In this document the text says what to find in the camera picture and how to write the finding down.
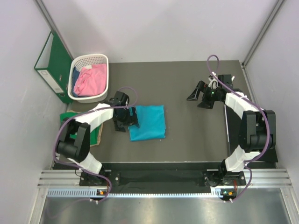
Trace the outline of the teal t shirt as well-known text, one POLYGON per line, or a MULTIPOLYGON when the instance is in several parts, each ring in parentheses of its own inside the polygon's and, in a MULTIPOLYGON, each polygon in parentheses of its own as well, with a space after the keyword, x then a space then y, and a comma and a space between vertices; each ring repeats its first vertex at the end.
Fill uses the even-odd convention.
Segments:
POLYGON ((163 105, 151 105, 135 107, 139 127, 129 126, 130 141, 143 141, 164 139, 166 135, 166 123, 163 105))

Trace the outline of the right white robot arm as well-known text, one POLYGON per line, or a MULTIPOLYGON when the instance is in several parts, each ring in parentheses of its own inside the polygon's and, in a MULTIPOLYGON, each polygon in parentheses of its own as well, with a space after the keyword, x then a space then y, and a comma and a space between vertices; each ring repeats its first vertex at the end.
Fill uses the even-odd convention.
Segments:
POLYGON ((216 187, 220 183, 228 185, 241 177, 241 172, 250 160, 261 155, 264 149, 273 149, 276 145, 276 114, 272 110, 258 109, 240 90, 233 89, 234 77, 219 75, 215 80, 209 77, 209 83, 199 81, 188 101, 198 100, 203 93, 199 108, 212 109, 216 101, 223 102, 232 109, 241 120, 238 143, 234 152, 224 159, 216 174, 205 173, 207 185, 216 187))

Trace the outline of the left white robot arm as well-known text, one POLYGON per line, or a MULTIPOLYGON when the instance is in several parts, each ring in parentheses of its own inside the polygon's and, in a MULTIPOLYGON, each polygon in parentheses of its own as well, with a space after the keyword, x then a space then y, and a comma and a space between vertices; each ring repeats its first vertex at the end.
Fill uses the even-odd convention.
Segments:
POLYGON ((72 161, 90 176, 94 184, 101 185, 106 181, 111 186, 102 163, 90 153, 90 135, 108 120, 113 121, 117 132, 125 132, 130 126, 139 127, 136 108, 130 106, 129 102, 126 93, 117 91, 113 98, 97 104, 93 109, 65 118, 57 135, 54 152, 72 161))

